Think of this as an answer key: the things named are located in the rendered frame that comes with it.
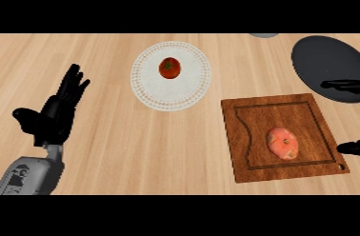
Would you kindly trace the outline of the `white round placemat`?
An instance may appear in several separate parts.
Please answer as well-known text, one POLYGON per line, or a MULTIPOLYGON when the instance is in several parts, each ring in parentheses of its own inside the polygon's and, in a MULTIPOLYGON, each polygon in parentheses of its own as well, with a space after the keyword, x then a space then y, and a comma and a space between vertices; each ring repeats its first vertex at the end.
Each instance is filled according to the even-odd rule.
POLYGON ((211 66, 202 51, 184 42, 162 42, 137 56, 131 70, 134 96, 159 111, 189 108, 211 84, 211 66))

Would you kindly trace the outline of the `red tomato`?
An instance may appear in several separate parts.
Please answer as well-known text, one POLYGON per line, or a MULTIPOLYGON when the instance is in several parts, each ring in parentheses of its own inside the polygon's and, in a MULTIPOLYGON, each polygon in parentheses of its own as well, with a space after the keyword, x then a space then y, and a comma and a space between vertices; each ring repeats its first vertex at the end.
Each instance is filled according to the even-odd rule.
POLYGON ((182 66, 176 58, 167 57, 159 64, 159 74, 165 79, 174 79, 180 75, 182 66))

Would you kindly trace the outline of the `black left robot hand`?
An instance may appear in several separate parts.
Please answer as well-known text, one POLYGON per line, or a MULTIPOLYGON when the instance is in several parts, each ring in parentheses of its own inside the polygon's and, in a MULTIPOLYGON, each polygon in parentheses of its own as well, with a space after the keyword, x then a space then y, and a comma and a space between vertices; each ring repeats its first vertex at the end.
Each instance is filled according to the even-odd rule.
POLYGON ((30 108, 16 108, 13 117, 21 130, 34 135, 34 146, 62 145, 69 138, 75 106, 81 99, 90 80, 81 81, 80 65, 72 64, 55 95, 52 95, 40 112, 30 108))

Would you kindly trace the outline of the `brown wooden cutting board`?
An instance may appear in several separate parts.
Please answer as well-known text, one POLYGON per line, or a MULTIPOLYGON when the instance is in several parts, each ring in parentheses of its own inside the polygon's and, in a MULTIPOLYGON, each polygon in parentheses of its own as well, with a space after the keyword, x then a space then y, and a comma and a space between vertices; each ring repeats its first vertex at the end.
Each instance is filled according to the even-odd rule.
POLYGON ((350 172, 310 93, 221 101, 239 183, 350 172))

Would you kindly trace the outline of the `dark grey pan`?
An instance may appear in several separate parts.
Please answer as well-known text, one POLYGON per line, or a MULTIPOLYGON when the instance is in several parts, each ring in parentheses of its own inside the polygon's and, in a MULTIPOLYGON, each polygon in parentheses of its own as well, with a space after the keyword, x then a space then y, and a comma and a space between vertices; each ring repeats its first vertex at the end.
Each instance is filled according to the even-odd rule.
POLYGON ((344 41, 322 35, 294 45, 291 61, 307 87, 332 101, 360 103, 360 51, 344 41))

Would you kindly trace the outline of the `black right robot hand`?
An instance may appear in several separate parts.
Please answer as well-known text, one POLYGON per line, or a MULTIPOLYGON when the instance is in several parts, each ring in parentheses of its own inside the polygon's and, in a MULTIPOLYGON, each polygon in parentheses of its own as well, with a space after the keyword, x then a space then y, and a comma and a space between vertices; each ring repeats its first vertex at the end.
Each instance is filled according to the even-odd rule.
POLYGON ((347 142, 338 145, 338 152, 360 156, 360 140, 357 142, 347 142))

